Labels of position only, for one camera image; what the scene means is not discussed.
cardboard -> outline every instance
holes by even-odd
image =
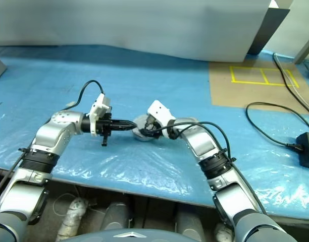
[[[282,67],[309,103],[309,86],[299,70],[294,64],[282,63]],[[287,90],[279,70],[272,62],[245,60],[243,63],[210,63],[209,68],[213,105],[246,107],[251,102],[261,101],[284,105],[298,113],[308,114]],[[269,106],[252,108],[286,112],[282,108]]]

plastic wrap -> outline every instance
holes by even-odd
[[[309,218],[309,169],[299,165],[296,153],[259,134],[244,109],[211,105],[208,63],[105,46],[7,47],[0,56],[8,65],[0,78],[0,168],[9,168],[20,155],[18,148],[29,144],[48,117],[76,100],[86,81],[96,79],[111,99],[113,118],[133,120],[158,99],[175,117],[217,123],[266,210]],[[98,89],[88,87],[74,110],[88,112],[97,96]],[[290,113],[252,110],[251,116],[282,141],[294,142],[309,132]],[[99,188],[213,206],[213,193],[182,140],[141,142],[132,132],[113,132],[108,146],[102,147],[100,137],[75,136],[53,175]]]

